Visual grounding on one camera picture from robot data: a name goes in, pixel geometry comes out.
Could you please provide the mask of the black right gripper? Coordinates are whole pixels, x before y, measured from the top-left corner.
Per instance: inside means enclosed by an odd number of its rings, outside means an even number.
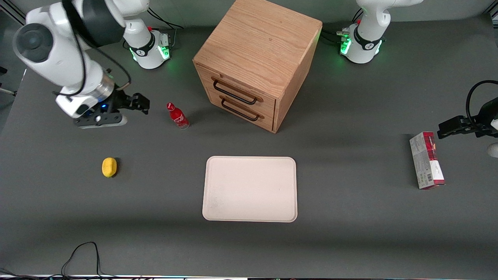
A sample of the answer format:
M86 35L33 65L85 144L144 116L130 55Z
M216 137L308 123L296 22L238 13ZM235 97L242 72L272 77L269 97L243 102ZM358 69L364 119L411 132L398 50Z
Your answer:
M150 100L141 93L135 93L133 96L126 94L124 91L114 91L104 101L104 113L119 113L121 109L137 110L145 115L149 114Z

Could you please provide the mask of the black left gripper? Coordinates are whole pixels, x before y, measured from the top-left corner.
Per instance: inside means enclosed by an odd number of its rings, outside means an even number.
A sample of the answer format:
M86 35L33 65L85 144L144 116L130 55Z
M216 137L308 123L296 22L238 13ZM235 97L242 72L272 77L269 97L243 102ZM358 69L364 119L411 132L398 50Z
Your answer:
M472 117L475 128L467 117L458 115L438 124L438 138L444 139L451 135L466 135L470 133L475 133L477 138L481 138L485 135L497 138L497 115L498 98L494 98L482 105L478 114Z

